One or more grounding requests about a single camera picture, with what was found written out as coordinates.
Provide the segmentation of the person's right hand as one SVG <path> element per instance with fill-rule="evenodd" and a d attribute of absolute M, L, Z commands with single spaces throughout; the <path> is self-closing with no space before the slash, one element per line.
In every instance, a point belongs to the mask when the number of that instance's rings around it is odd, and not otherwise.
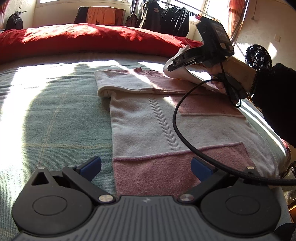
<path fill-rule="evenodd" d="M 227 58 L 227 60 L 222 62 L 222 66 L 225 74 L 230 75 L 235 80 L 240 82 L 247 93 L 250 91 L 256 75 L 255 69 L 249 67 L 247 64 L 236 59 L 235 57 Z M 211 76 L 223 72 L 220 64 L 216 64 L 213 67 L 207 68 L 206 71 Z M 219 81 L 212 81 L 212 84 L 215 84 L 221 93 L 226 93 L 223 83 Z"/>

